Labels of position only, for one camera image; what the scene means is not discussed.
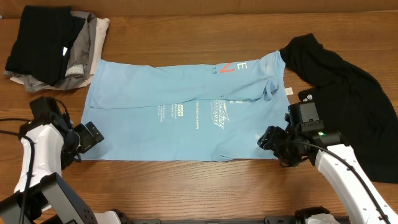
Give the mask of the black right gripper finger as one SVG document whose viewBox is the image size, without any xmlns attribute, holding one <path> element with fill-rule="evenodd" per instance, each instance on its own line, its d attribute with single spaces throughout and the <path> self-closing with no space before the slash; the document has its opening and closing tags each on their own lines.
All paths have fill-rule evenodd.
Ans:
<svg viewBox="0 0 398 224">
<path fill-rule="evenodd" d="M 266 139 L 280 139 L 284 138 L 285 130 L 278 126 L 269 126 L 264 133 Z"/>
<path fill-rule="evenodd" d="M 257 145 L 265 151 L 273 151 L 275 146 L 275 140 L 272 138 L 266 138 L 265 136 L 262 136 L 257 141 Z"/>
</svg>

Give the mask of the light blue printed t-shirt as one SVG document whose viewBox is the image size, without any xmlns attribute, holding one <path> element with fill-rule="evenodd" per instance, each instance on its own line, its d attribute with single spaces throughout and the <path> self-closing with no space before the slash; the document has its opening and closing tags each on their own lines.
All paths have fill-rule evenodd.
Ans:
<svg viewBox="0 0 398 224">
<path fill-rule="evenodd" d="M 101 60 L 83 122 L 104 139 L 86 160 L 231 161 L 272 159 L 257 145 L 285 128 L 289 101 L 279 51 L 217 65 L 151 67 Z"/>
</svg>

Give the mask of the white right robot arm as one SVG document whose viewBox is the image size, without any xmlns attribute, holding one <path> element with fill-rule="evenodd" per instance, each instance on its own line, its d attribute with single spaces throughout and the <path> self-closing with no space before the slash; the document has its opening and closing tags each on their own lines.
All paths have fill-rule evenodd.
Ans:
<svg viewBox="0 0 398 224">
<path fill-rule="evenodd" d="M 282 167 L 310 161 L 329 181 L 353 223 L 397 223 L 397 213 L 386 203 L 364 173 L 353 148 L 339 132 L 305 131 L 269 126 L 257 144 L 270 150 Z"/>
</svg>

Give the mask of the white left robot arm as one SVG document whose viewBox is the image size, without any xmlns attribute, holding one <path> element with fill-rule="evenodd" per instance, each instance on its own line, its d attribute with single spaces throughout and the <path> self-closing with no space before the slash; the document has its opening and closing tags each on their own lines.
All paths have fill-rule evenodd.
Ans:
<svg viewBox="0 0 398 224">
<path fill-rule="evenodd" d="M 49 208 L 45 223 L 121 224 L 115 211 L 95 213 L 62 179 L 64 137 L 52 124 L 41 124 L 21 136 L 22 170 L 14 193 L 1 201 L 4 223 L 33 223 Z"/>
</svg>

